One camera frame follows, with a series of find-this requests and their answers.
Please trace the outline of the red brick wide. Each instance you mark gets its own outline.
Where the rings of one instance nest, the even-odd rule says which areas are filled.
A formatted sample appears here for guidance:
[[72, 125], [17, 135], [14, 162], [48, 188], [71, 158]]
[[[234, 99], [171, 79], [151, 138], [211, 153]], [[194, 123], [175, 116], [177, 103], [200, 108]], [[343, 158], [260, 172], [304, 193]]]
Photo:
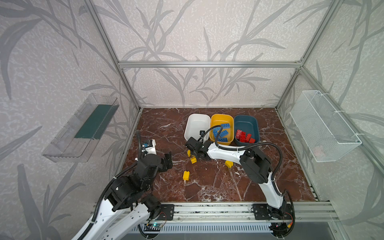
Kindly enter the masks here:
[[247, 134], [245, 132], [243, 132], [242, 130], [237, 130], [236, 131], [236, 139], [237, 140], [246, 138], [246, 135]]

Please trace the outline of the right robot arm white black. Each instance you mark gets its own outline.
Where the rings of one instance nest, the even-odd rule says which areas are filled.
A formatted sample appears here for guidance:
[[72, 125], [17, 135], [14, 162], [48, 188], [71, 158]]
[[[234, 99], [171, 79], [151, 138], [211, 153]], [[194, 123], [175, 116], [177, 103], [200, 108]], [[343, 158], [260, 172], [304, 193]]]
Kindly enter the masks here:
[[[266, 198], [268, 210], [285, 212], [288, 191], [281, 192], [275, 182], [275, 175], [283, 163], [282, 150], [273, 143], [257, 143], [245, 147], [224, 146], [218, 143], [223, 127], [216, 125], [205, 131], [199, 139], [190, 137], [185, 146], [196, 158], [229, 161], [242, 166], [248, 178], [258, 184]], [[260, 146], [272, 146], [279, 154], [279, 162], [272, 169], [271, 161]]]

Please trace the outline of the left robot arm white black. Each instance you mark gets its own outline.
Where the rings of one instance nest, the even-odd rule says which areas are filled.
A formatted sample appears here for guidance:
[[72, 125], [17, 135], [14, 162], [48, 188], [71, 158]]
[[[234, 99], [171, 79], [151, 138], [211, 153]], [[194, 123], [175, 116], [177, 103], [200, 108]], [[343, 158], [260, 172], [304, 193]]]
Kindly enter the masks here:
[[152, 240], [173, 220], [175, 206], [162, 204], [151, 192], [157, 175], [173, 167], [172, 154], [161, 158], [155, 140], [142, 142], [139, 131], [136, 135], [137, 160], [107, 184], [75, 240], [120, 240], [133, 229]]

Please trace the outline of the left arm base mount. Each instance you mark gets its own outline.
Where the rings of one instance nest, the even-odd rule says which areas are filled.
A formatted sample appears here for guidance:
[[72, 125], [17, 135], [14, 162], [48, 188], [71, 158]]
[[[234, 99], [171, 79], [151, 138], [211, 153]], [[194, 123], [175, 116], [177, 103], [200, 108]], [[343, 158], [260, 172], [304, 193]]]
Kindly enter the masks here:
[[157, 207], [150, 213], [149, 220], [156, 221], [172, 221], [175, 214], [175, 205], [174, 204], [161, 204], [160, 207]]

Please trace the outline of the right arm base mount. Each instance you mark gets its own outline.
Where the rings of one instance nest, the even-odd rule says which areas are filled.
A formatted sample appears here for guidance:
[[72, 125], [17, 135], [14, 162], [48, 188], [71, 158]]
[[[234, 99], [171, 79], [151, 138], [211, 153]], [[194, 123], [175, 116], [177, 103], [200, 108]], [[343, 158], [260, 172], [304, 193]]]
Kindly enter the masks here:
[[268, 204], [252, 204], [251, 212], [254, 214], [255, 220], [291, 220], [293, 217], [293, 207], [283, 201], [280, 208], [273, 208]]

